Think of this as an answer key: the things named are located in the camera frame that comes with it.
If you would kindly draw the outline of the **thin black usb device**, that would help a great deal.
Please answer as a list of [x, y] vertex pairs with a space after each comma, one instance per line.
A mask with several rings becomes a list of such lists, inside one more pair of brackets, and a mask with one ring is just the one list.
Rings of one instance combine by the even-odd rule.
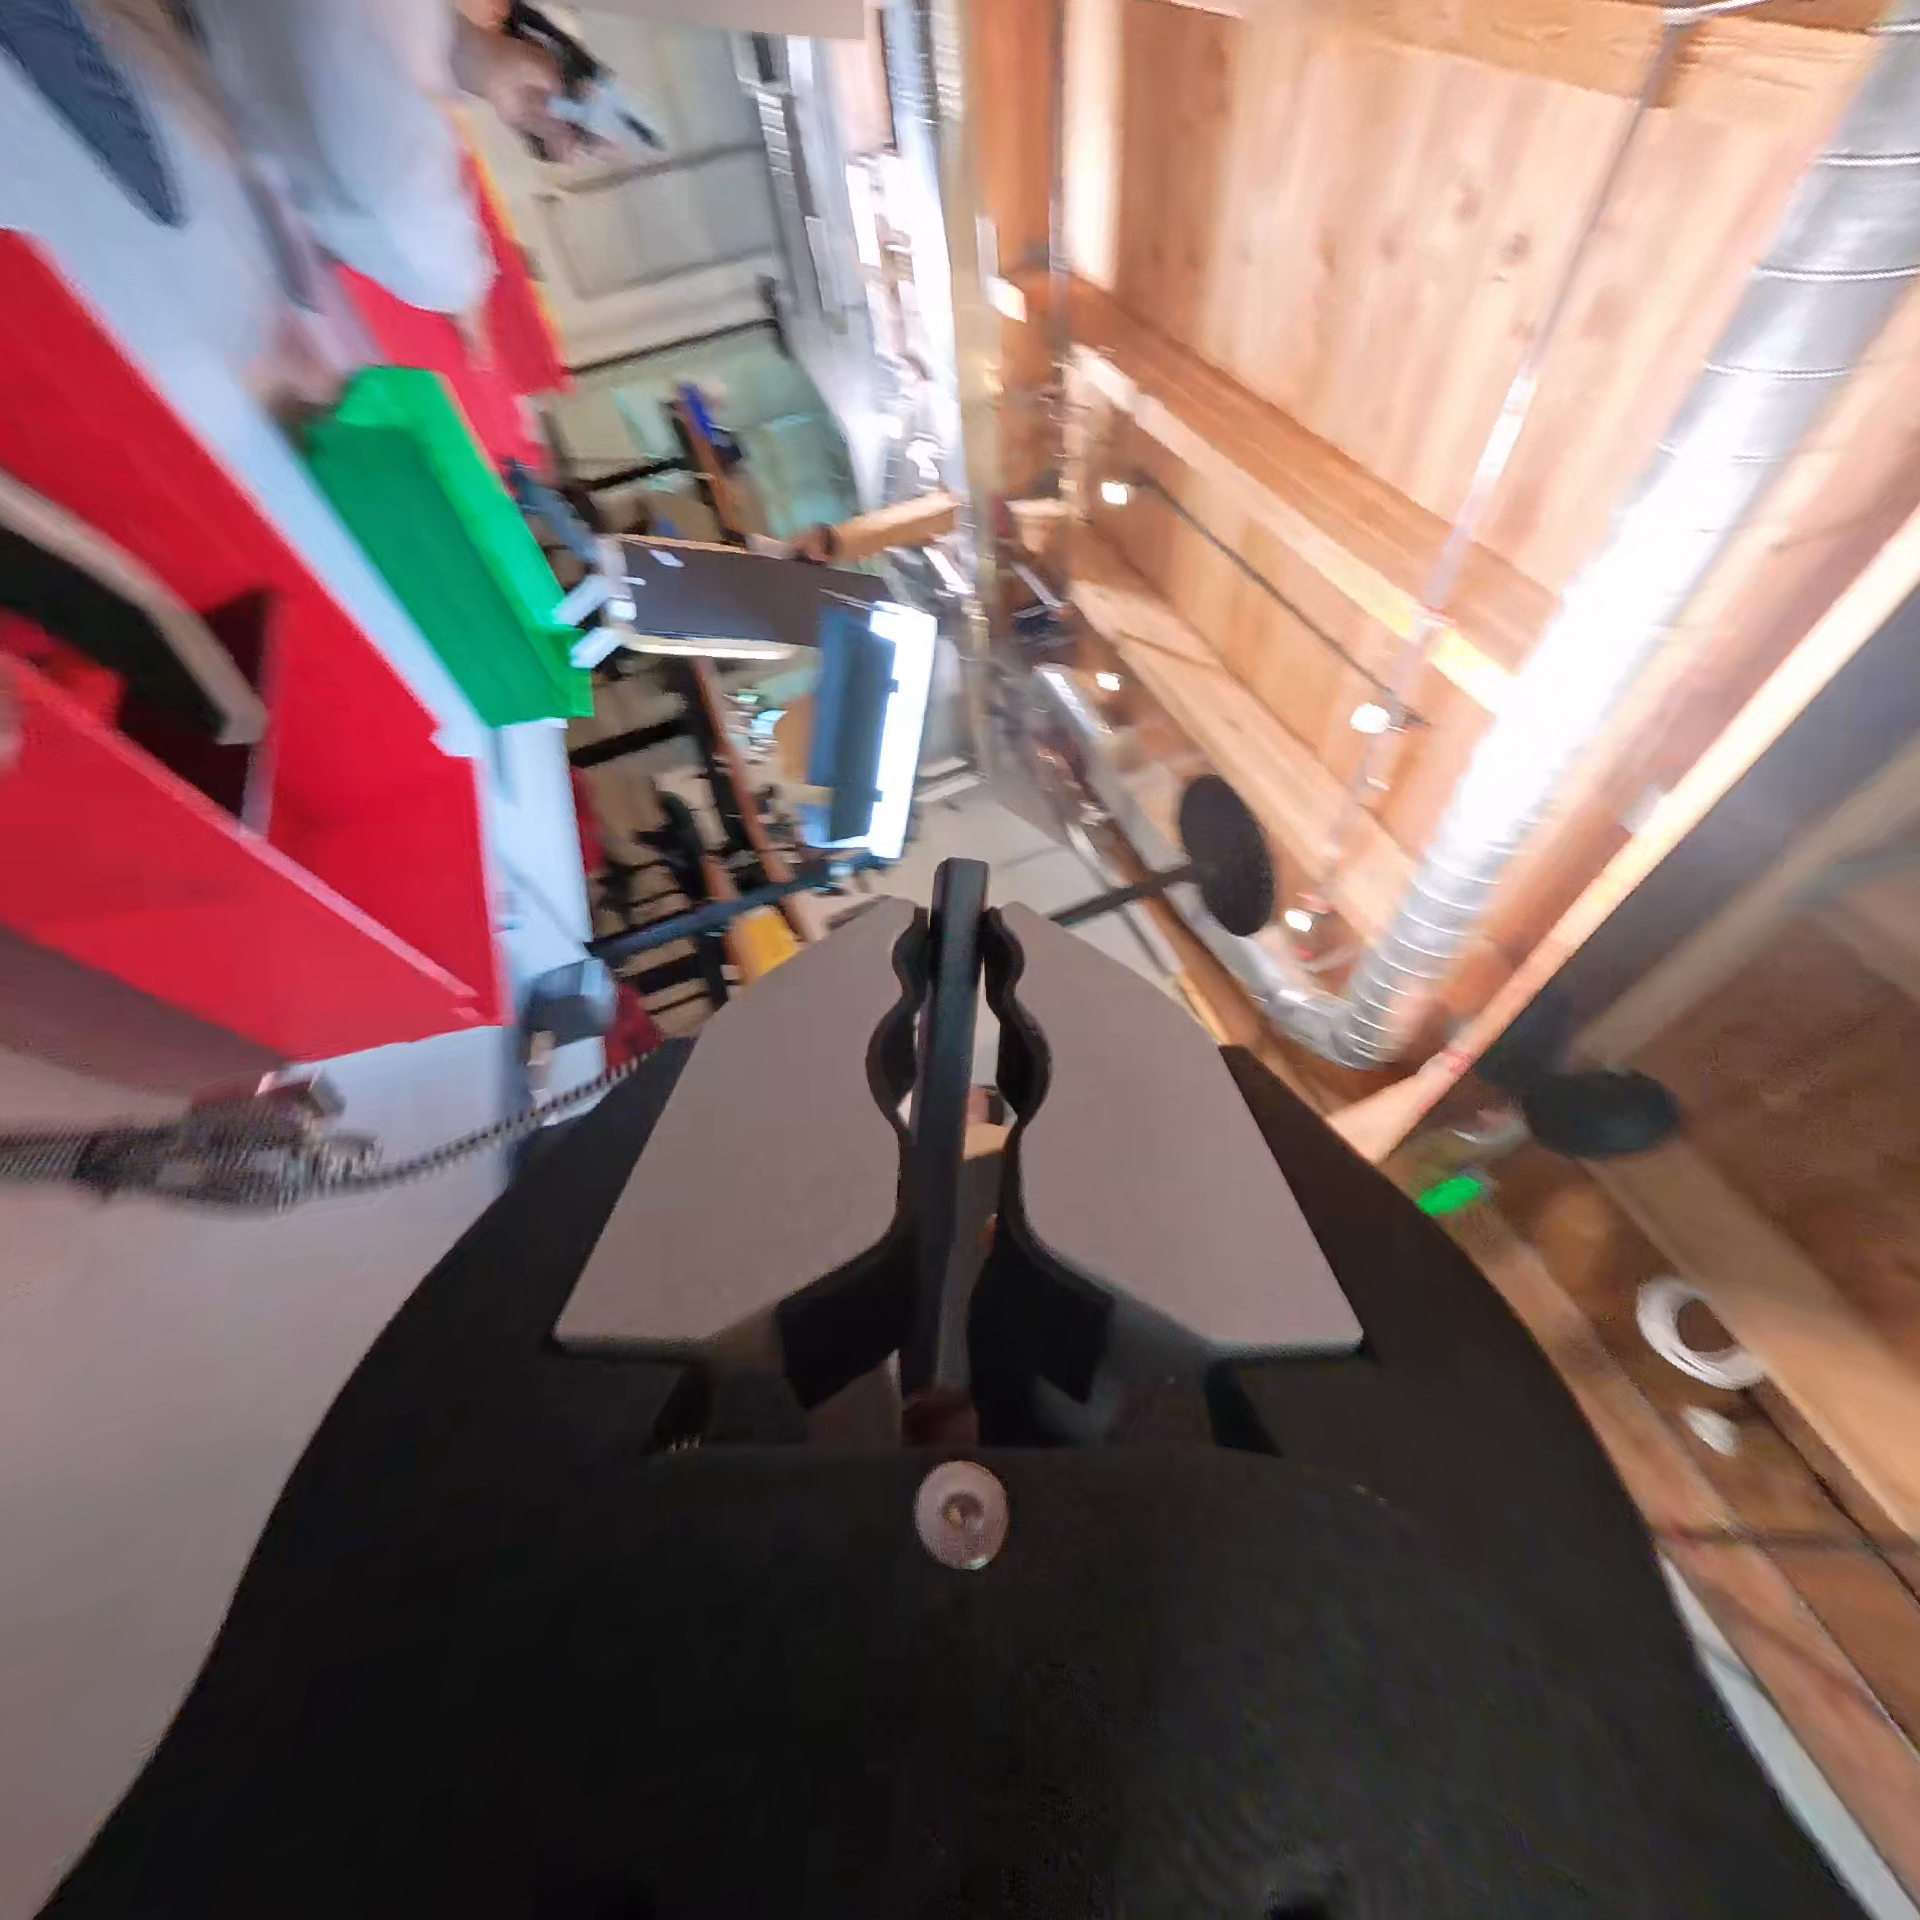
[[982, 862], [948, 857], [934, 871], [906, 1155], [913, 1288], [897, 1353], [901, 1439], [912, 1450], [941, 1448], [968, 1426], [966, 1306], [954, 1269], [966, 1265], [958, 1246], [988, 901]]

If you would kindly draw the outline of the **black round lamp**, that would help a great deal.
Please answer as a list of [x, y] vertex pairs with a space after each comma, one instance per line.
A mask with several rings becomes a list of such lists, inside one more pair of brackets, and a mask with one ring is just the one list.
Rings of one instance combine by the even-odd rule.
[[1476, 1066], [1478, 1081], [1519, 1117], [1526, 1136], [1568, 1161], [1629, 1160], [1682, 1129], [1674, 1095], [1645, 1073], [1569, 1063], [1564, 995], [1537, 995]]

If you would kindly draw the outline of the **black disc on stand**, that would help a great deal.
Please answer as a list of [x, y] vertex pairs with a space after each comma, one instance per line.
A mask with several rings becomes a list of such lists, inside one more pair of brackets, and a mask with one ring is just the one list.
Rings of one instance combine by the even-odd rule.
[[1236, 939], [1255, 937], [1276, 917], [1277, 875], [1260, 818], [1221, 775], [1191, 781], [1178, 800], [1183, 862], [1053, 912], [1079, 929], [1154, 903], [1182, 887], [1198, 893], [1206, 917]]

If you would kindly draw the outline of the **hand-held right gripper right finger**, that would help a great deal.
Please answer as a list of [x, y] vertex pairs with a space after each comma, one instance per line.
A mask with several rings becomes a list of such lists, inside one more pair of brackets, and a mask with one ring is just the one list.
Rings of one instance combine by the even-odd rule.
[[1009, 903], [981, 952], [998, 1022], [996, 1261], [1047, 1408], [1225, 1362], [1351, 1361], [1364, 1334], [1225, 1054], [1177, 997]]

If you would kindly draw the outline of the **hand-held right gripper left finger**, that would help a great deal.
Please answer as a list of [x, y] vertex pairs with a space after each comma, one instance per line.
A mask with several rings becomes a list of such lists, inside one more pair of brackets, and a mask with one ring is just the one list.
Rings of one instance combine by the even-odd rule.
[[926, 911], [880, 899], [716, 1015], [560, 1310], [561, 1351], [775, 1374], [802, 1407], [897, 1353], [922, 993]]

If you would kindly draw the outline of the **red plastic bin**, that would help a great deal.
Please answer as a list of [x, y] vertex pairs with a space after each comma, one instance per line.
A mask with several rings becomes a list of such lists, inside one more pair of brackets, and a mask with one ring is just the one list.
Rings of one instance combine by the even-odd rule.
[[282, 1061], [501, 1024], [477, 775], [4, 233], [4, 933]]
[[463, 145], [463, 190], [493, 267], [477, 325], [480, 347], [456, 321], [396, 299], [352, 267], [330, 272], [376, 365], [440, 378], [493, 467], [521, 464], [548, 478], [552, 459], [536, 402], [569, 391], [560, 336], [488, 165], [471, 143]]

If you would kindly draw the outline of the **green plastic bin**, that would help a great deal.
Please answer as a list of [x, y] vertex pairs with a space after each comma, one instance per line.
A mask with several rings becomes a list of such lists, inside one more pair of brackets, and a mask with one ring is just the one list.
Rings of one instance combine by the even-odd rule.
[[304, 464], [490, 730], [591, 713], [581, 632], [516, 499], [440, 375], [359, 369], [301, 433]]

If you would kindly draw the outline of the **silver duct pipe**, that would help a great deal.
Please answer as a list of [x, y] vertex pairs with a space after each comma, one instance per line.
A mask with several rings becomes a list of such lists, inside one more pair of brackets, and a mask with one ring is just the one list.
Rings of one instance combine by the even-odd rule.
[[1348, 987], [1285, 1001], [1287, 1033], [1332, 1066], [1382, 1071], [1407, 1054], [1568, 778], [1916, 287], [1916, 6], [1888, 6], [1874, 41], [1858, 94]]

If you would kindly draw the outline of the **white light panel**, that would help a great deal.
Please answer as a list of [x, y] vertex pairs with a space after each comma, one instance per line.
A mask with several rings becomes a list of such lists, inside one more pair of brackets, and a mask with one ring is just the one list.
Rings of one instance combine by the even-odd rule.
[[823, 798], [800, 809], [802, 843], [897, 862], [920, 774], [936, 621], [834, 594], [815, 654], [805, 784]]

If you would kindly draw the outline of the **dark brown board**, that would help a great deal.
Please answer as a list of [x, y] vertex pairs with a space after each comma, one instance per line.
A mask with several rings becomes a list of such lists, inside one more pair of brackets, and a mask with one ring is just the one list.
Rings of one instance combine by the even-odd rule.
[[896, 602], [869, 571], [729, 545], [622, 537], [605, 542], [602, 555], [618, 560], [615, 624], [655, 651], [767, 658], [818, 650], [839, 624], [865, 630], [876, 608]]

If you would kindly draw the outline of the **dark blue panel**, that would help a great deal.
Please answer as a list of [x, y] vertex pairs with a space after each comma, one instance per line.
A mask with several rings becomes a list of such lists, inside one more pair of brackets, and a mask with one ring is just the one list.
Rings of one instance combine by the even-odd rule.
[[4, 3], [1, 51], [54, 119], [154, 224], [177, 230], [184, 207], [152, 115], [77, 3]]

